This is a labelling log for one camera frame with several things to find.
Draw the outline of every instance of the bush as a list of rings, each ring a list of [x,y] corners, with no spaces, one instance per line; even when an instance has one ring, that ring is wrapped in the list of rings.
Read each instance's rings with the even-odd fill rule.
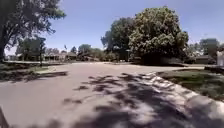
[[[184,63],[186,64],[194,64],[196,62],[196,60],[194,58],[188,58],[184,61]]]

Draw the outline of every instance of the blue sky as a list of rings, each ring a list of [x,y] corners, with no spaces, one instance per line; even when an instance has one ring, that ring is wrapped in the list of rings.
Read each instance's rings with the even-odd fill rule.
[[[67,17],[52,22],[56,33],[44,35],[47,47],[68,50],[90,44],[103,48],[100,38],[120,17],[134,17],[145,8],[167,5],[179,15],[181,28],[188,32],[189,43],[214,37],[224,41],[223,0],[61,0]],[[15,48],[6,52],[13,54]]]

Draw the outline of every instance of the white object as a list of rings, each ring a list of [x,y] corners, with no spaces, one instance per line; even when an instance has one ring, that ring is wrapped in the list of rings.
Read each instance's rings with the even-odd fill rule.
[[[217,65],[224,66],[224,51],[217,52]]]

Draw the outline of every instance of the road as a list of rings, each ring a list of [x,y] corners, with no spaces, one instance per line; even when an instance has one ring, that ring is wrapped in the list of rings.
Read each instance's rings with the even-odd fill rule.
[[[55,66],[50,70],[67,75],[1,82],[0,105],[9,124],[18,128],[198,127],[142,82],[145,74],[176,69],[182,68]]]

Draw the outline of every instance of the foliage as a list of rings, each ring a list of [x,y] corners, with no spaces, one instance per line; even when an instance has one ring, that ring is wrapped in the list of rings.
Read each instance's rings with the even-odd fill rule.
[[[117,60],[117,56],[115,53],[109,52],[108,54],[106,54],[106,60],[107,61],[115,61],[115,60]]]
[[[40,32],[55,32],[50,20],[65,17],[59,0],[1,0],[0,1],[0,60],[5,47],[19,39]]]
[[[72,47],[71,52],[72,52],[72,53],[75,53],[75,54],[77,53],[77,49],[76,49],[76,47],[75,47],[75,46],[74,46],[74,47]]]
[[[213,58],[217,57],[219,41],[215,38],[202,39],[200,45],[204,51],[204,55],[210,55]]]
[[[19,41],[19,45],[16,49],[16,55],[21,54],[24,60],[32,60],[32,57],[35,57],[35,60],[39,60],[38,57],[42,53],[45,53],[45,38],[26,38]]]
[[[98,58],[100,61],[104,61],[106,59],[105,53],[99,48],[92,48],[91,56]]]
[[[57,48],[46,48],[45,50],[46,55],[51,55],[51,54],[59,54],[59,50]]]
[[[175,11],[167,7],[147,8],[136,15],[135,29],[130,36],[130,48],[137,56],[180,57],[188,34],[179,26]]]
[[[219,51],[224,51],[224,44],[220,44],[218,50]]]
[[[189,44],[185,49],[184,52],[188,57],[198,57],[203,55],[202,48],[200,44]]]
[[[90,56],[91,55],[91,45],[89,44],[82,44],[79,46],[78,53],[83,56]]]
[[[134,21],[132,18],[120,18],[112,23],[109,31],[101,38],[102,44],[107,51],[118,53],[120,59],[127,59],[127,51],[129,49],[129,36],[134,29]]]

